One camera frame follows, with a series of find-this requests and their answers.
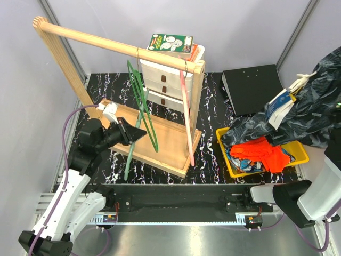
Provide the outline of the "dark green hanger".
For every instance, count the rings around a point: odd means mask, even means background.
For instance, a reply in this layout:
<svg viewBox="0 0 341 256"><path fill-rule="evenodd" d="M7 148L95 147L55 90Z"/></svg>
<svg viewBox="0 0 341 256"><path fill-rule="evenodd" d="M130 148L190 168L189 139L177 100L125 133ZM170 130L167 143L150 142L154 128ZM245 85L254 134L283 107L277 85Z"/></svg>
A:
<svg viewBox="0 0 341 256"><path fill-rule="evenodd" d="M159 151L158 139L156 131L151 120L151 114L147 106L147 96L144 95L143 84L141 74L138 69L135 69L131 62L127 60L127 70L129 74L129 80L134 92L135 100L139 108L141 120L146 128L147 134L150 138L152 146L155 152Z"/></svg>

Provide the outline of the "wooden clothes rack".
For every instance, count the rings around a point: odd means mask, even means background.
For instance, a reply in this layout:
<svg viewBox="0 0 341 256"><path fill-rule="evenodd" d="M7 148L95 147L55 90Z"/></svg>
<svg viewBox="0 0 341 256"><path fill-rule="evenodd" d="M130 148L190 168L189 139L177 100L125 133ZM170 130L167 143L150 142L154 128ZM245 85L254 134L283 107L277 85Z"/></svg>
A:
<svg viewBox="0 0 341 256"><path fill-rule="evenodd" d="M188 118L189 126L177 124L152 115L151 121L157 135L159 150L155 151L150 140L145 138L137 142L132 153L132 157L138 161L181 178L186 176L191 165L188 151L190 149L196 150L201 136L201 131L196 129L196 123L204 78L205 61L185 62L175 57L140 49L137 46L127 45L54 25L49 23L44 17L35 17L33 27L51 52L83 105L92 105L93 101L85 89L83 79L80 78L70 57L66 53L60 40L61 37L192 73L193 86L190 116Z"/></svg>

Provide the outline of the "light green hanger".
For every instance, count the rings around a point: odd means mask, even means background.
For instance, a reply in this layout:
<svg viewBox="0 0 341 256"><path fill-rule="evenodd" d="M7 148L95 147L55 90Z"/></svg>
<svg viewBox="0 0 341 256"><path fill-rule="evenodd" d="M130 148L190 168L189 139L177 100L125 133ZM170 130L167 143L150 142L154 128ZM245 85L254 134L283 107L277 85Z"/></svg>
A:
<svg viewBox="0 0 341 256"><path fill-rule="evenodd" d="M133 133L133 137L136 137L137 132L136 130L140 128L141 126L141 119L142 119L142 111L144 111L145 107L141 106L141 108L139 109L139 113L137 116L137 120L135 123L135 128L134 128L134 133ZM129 152L127 155L127 161L126 161L126 166L125 166L125 172L124 172L124 180L127 181L128 180L128 174L129 174L129 168L130 168L130 164L132 161L132 157L133 157L133 151L135 149L135 142L133 142L129 148Z"/></svg>

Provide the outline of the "pink hanger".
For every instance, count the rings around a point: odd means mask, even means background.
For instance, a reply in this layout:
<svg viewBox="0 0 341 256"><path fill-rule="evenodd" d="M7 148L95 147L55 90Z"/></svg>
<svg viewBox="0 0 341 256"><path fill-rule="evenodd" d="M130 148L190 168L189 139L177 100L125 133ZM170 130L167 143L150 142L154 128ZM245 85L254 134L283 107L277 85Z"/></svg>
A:
<svg viewBox="0 0 341 256"><path fill-rule="evenodd" d="M186 127L186 135L188 141L188 151L190 157L190 164L194 166L194 153L192 148L192 136L190 130L190 113L189 113L189 101L188 101L188 92L185 84L185 75L184 71L180 70L180 82L181 82L181 91L182 91L182 99L183 99L183 110L184 110L184 120Z"/></svg>

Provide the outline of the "patterned blue orange shorts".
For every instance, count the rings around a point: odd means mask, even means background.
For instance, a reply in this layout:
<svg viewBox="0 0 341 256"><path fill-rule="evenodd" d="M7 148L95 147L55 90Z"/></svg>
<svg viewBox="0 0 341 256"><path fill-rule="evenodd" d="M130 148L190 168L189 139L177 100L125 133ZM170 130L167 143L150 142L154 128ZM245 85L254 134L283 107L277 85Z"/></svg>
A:
<svg viewBox="0 0 341 256"><path fill-rule="evenodd" d="M256 162L256 163L252 163L250 160L239 160L238 158L234 158L231 156L230 154L230 148L225 148L225 153L231 163L231 165L238 171L241 173L253 173L253 172L266 172L267 170L265 169L265 167L263 166L263 164L261 162ZM286 153L287 155L289 155L290 157L290 163L295 161L295 157L290 155L288 152L286 152L283 149L284 153Z"/></svg>

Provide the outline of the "dark grey patterned shorts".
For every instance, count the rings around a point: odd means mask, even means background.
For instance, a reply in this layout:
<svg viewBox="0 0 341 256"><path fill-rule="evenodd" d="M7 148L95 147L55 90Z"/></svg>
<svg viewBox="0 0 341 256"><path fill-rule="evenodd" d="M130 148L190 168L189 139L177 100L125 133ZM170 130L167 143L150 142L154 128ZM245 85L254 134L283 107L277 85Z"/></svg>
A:
<svg viewBox="0 0 341 256"><path fill-rule="evenodd" d="M340 48L333 50L313 69L296 102L277 129L268 123L265 110L235 118L222 135L225 147L265 136L273 146L299 141L325 148L333 129L340 128Z"/></svg>

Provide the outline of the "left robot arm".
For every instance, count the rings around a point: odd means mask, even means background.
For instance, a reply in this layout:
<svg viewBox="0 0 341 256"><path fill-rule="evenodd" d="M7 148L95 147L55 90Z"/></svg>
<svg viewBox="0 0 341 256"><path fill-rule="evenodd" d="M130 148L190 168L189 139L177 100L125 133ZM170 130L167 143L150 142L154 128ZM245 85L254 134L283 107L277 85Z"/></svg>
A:
<svg viewBox="0 0 341 256"><path fill-rule="evenodd" d="M102 152L116 144L129 146L146 134L123 117L110 123L108 128L98 119L85 123L46 211L31 231L23 231L19 236L19 243L28 255L71 255L76 238L91 218L101 210L110 211L115 205L114 190L98 185L74 209L79 195L102 162Z"/></svg>

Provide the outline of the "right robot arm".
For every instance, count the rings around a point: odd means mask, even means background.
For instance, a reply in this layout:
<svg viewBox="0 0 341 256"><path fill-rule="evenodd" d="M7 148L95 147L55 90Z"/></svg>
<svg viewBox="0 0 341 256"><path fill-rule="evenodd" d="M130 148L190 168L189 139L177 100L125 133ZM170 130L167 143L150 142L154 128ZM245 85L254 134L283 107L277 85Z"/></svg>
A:
<svg viewBox="0 0 341 256"><path fill-rule="evenodd" d="M243 208L251 212L261 203L275 204L299 228L340 221L340 128L329 135L324 165L314 181L253 186L242 198Z"/></svg>

